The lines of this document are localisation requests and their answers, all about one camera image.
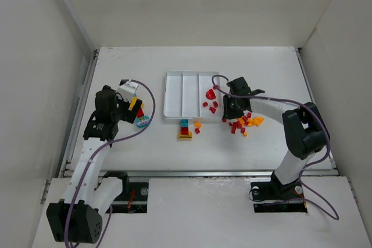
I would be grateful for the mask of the red arch lego piece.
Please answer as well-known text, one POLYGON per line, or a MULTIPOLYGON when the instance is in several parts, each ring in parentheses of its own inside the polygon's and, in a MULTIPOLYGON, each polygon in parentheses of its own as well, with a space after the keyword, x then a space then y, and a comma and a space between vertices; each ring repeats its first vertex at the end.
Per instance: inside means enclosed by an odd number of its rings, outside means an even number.
POLYGON ((214 92, 213 89, 208 90, 208 91, 206 92, 205 96, 206 96, 206 98, 207 98, 208 100, 215 100, 215 99, 216 99, 216 94, 215 94, 215 92, 214 92))

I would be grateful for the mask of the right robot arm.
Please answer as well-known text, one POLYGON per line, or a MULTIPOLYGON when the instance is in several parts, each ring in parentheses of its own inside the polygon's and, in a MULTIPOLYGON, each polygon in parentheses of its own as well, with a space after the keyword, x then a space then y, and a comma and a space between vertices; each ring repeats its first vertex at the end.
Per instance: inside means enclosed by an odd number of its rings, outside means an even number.
POLYGON ((330 147, 330 135, 317 106, 264 96, 263 90, 252 90, 243 77, 228 81, 226 86, 229 91, 223 96, 224 119, 238 119, 248 111, 275 120, 284 129, 287 153, 270 182, 259 189, 270 190, 278 197, 295 188, 310 158, 330 147))

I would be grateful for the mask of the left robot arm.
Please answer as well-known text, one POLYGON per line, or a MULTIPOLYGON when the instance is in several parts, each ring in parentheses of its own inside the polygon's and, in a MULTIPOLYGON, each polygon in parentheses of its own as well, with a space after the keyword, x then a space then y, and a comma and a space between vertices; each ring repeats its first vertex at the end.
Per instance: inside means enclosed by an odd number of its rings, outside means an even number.
POLYGON ((66 247, 96 244, 102 235, 102 216, 124 188, 124 174, 99 180, 105 157, 115 142, 119 122, 134 123, 142 108, 138 83, 105 85, 95 94, 95 110, 83 133, 78 163, 60 200, 50 203, 46 217, 56 242, 66 247))

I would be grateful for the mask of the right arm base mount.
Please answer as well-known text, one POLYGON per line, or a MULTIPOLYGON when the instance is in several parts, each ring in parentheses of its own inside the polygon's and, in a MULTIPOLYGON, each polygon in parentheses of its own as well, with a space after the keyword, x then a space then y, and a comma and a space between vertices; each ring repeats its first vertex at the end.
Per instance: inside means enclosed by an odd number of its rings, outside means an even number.
POLYGON ((285 187, 273 181, 253 181, 249 198, 255 213, 307 213, 299 181, 285 187))

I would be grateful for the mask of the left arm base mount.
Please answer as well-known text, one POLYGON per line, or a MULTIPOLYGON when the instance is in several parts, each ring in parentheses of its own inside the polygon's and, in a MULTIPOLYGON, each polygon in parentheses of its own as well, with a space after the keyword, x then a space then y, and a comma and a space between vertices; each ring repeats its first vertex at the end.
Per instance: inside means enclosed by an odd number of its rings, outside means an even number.
POLYGON ((147 213, 149 182, 143 179, 132 179, 125 171, 108 171, 98 178, 95 190, 99 189, 103 180, 115 177, 121 180, 123 190, 112 203, 113 213, 137 214, 147 213))

